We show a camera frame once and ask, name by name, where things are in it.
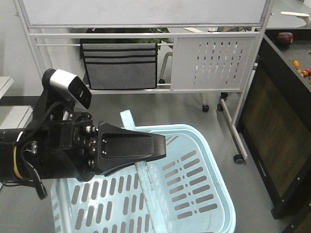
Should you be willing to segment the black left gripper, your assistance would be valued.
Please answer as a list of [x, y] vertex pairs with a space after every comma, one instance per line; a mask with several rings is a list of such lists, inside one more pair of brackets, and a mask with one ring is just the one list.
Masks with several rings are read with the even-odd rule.
[[87, 112], [66, 120], [47, 119], [24, 138], [22, 155], [41, 179], [90, 181], [137, 162], [166, 157], [166, 137], [99, 122], [98, 133]]

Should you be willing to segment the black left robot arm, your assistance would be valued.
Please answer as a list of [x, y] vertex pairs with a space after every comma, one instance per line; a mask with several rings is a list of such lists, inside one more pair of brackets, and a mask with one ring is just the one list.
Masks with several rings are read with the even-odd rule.
[[34, 167], [41, 179], [76, 178], [90, 181], [140, 161], [166, 156], [160, 134], [126, 130], [75, 112], [68, 120], [46, 120], [35, 133], [28, 129], [0, 132], [0, 180], [31, 179]]

